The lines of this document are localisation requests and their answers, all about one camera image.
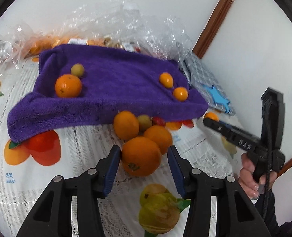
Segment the dark sleeved right forearm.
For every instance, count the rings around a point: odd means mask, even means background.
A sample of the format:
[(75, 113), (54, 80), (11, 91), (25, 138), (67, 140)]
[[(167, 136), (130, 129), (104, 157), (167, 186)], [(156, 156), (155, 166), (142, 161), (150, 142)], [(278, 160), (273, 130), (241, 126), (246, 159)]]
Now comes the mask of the dark sleeved right forearm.
[(275, 197), (271, 190), (269, 191), (269, 201), (264, 222), (271, 236), (292, 236), (292, 221), (285, 222), (281, 226), (278, 225), (275, 215)]

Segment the person's right hand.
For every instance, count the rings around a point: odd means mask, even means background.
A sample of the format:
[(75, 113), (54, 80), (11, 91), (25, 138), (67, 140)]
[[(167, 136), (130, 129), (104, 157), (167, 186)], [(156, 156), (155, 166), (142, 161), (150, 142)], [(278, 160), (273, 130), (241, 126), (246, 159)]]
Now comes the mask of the person's right hand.
[(258, 199), (261, 193), (260, 187), (266, 184), (266, 175), (261, 176), (259, 181), (255, 181), (253, 179), (255, 165), (246, 153), (242, 154), (241, 161), (242, 169), (239, 173), (238, 183), (250, 199)]

